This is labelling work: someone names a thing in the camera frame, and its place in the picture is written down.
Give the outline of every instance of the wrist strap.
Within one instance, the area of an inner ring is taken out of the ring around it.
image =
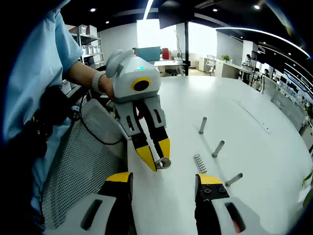
[[[99,90],[99,80],[100,80],[100,77],[102,75],[106,74],[105,71],[102,71],[102,72],[98,72],[95,74],[95,76],[93,77],[92,79],[92,88],[95,92],[97,93],[100,93],[100,94],[103,94],[102,91]]]

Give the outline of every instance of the ceiling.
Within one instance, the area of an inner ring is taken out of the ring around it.
[[[193,22],[201,23],[211,27],[223,27],[226,24],[232,27],[245,27],[266,31],[282,38],[285,38],[299,47],[303,48],[310,55],[313,55],[313,44],[310,42],[308,23],[310,8],[306,7],[303,0],[176,0],[181,3],[187,2],[193,5],[192,11],[204,16],[211,17],[218,21],[208,21],[201,18],[194,18]],[[64,21],[70,25],[93,25],[98,31],[122,25],[135,23],[141,20],[144,15],[148,0],[115,0],[114,4],[108,4],[107,1],[89,0],[81,4],[80,1],[72,0],[61,9]],[[152,8],[158,8],[165,0],[154,0]],[[90,12],[91,8],[96,8],[95,12]],[[158,13],[149,13],[148,19],[158,18]],[[294,75],[300,75],[293,69],[288,69],[289,65],[294,66],[303,76],[310,79],[313,83],[313,62],[312,59],[296,49],[272,36],[242,31],[224,29],[219,30],[229,36],[239,40],[249,40],[264,45],[273,50],[265,48],[265,58],[271,66],[283,69],[283,66]]]

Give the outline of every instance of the person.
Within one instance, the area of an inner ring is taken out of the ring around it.
[[[78,61],[83,52],[67,30],[60,13],[61,6],[50,10],[30,32],[8,78],[2,124],[4,146],[22,131],[26,122],[32,119],[39,108],[40,99],[46,88],[55,85],[61,86],[63,78],[88,89],[94,88],[104,92],[110,99],[114,99],[111,79]],[[96,75],[98,78],[95,84],[93,81]],[[11,208],[12,213],[24,216],[21,216],[19,220],[29,219],[30,222],[42,225],[38,219],[34,218],[42,216],[43,184],[61,137],[70,125],[71,120],[66,118],[60,126],[53,126],[53,132],[46,141],[45,156],[36,158],[32,168],[29,169],[32,174],[32,179],[30,179],[32,180],[32,195],[29,201],[31,210],[29,212],[14,211],[14,208]],[[13,163],[12,169],[15,168],[14,164],[19,164],[19,162]],[[21,187],[27,184],[24,177],[23,175],[19,176]],[[20,193],[21,198],[26,194],[23,190],[8,193]]]
[[[244,67],[248,67],[250,69],[254,68],[251,65],[251,56],[249,54],[246,55],[246,59],[243,61],[242,65]],[[249,85],[249,75],[247,73],[244,72],[244,76],[243,76],[243,82]]]
[[[264,70],[264,75],[265,75],[266,77],[269,77],[269,70],[268,70],[268,69],[265,69],[265,70]]]
[[[133,50],[134,50],[134,56],[138,56],[137,48],[134,47]]]

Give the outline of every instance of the metal pin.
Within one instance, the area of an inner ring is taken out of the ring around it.
[[[157,169],[167,169],[171,166],[171,160],[168,158],[161,158],[156,161],[156,168]]]
[[[204,127],[205,127],[205,124],[206,124],[206,119],[207,119],[206,117],[203,117],[203,119],[202,119],[200,131],[199,131],[199,134],[200,134],[200,135],[203,134],[203,130],[204,130]]]
[[[243,177],[242,173],[239,173],[238,175],[236,175],[234,178],[232,178],[231,180],[227,180],[225,182],[225,186],[229,187],[231,186],[234,182],[236,182],[237,180],[240,180]]]
[[[212,153],[212,158],[216,158],[219,151],[222,149],[222,147],[224,146],[225,141],[220,141],[219,145],[217,146],[217,148],[215,149],[214,153]]]

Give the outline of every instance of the office desk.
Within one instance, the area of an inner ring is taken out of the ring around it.
[[[152,172],[129,143],[137,234],[197,234],[194,212],[198,171],[193,160],[197,153],[207,174],[223,182],[242,172],[243,178],[227,188],[228,193],[258,213],[269,232],[286,231],[312,161],[285,115],[239,80],[183,76],[167,77],[161,82],[158,93],[171,140],[172,165]],[[207,117],[206,127],[199,135],[203,117]],[[143,119],[141,124],[148,133]],[[225,145],[212,159],[220,140]]]
[[[215,65],[215,72],[214,75],[216,77],[228,77],[228,78],[234,78],[238,79],[239,71],[252,74],[252,71],[249,71],[243,67],[240,67],[238,65],[227,63],[222,60],[217,60]]]
[[[182,71],[181,66],[186,66],[186,64],[181,60],[159,60],[159,61],[151,61],[151,64],[153,64],[156,67],[160,66],[177,66],[178,71],[180,75],[184,76],[184,73]]]

